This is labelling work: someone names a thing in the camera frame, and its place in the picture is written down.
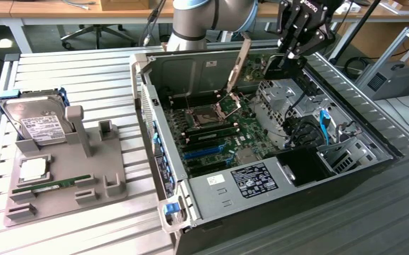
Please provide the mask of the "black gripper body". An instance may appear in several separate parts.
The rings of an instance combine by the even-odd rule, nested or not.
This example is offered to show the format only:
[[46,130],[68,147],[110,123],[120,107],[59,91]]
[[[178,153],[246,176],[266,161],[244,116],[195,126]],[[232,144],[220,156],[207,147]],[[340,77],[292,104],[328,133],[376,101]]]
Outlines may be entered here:
[[320,28],[332,21],[332,1],[294,1],[291,18],[298,29]]

